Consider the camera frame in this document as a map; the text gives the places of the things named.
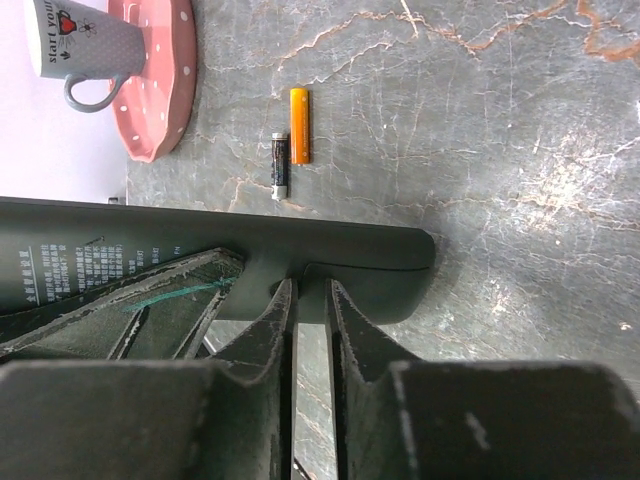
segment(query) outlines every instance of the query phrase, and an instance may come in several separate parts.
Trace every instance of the gray marble countertop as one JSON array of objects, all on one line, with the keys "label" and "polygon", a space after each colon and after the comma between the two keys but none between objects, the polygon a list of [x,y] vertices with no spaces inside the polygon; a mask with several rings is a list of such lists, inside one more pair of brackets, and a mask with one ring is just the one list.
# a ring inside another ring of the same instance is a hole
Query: gray marble countertop
[{"label": "gray marble countertop", "polygon": [[[427,359],[595,360],[640,391],[637,0],[194,7],[191,124],[130,165],[131,204],[423,228],[438,273],[385,327],[396,340]],[[314,163],[276,203],[270,136],[294,86],[312,91]],[[324,332],[300,334],[296,455],[333,478]]]}]

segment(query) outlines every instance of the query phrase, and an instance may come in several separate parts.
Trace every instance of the aa battery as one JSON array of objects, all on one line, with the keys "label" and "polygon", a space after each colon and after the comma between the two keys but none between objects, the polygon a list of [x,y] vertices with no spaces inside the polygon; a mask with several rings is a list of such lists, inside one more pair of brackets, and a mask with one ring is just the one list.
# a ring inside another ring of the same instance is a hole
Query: aa battery
[{"label": "aa battery", "polygon": [[284,200],[289,195],[289,136],[286,133],[271,135],[271,156],[271,197]]},{"label": "aa battery", "polygon": [[306,88],[291,90],[291,163],[311,163],[309,136],[309,91]]}]

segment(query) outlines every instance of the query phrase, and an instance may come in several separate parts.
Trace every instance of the pink plate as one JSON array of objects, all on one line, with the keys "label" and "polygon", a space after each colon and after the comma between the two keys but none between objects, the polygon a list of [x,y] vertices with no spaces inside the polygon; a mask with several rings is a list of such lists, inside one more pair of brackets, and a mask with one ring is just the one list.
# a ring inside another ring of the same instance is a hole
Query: pink plate
[{"label": "pink plate", "polygon": [[147,63],[113,101],[131,158],[153,162],[187,128],[196,89],[196,33],[190,0],[109,0],[111,15],[144,32]]}]

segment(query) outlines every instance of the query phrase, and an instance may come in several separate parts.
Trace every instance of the heart graphic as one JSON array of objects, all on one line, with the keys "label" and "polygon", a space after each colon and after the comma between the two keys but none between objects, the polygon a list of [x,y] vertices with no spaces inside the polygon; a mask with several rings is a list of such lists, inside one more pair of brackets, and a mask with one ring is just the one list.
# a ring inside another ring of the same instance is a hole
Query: heart graphic
[{"label": "heart graphic", "polygon": [[78,30],[76,22],[71,20],[71,15],[64,10],[58,12],[58,31],[60,35],[69,35]]}]

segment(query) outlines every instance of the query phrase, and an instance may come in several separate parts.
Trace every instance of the gray mug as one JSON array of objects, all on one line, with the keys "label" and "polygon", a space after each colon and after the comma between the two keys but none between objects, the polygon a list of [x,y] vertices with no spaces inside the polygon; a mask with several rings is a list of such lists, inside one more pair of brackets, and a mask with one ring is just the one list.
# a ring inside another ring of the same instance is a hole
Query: gray mug
[{"label": "gray mug", "polygon": [[[65,79],[67,103],[84,113],[108,107],[146,62],[144,36],[136,25],[71,0],[24,0],[31,62],[40,77]],[[85,80],[113,80],[107,98],[86,105],[73,96]]]}]

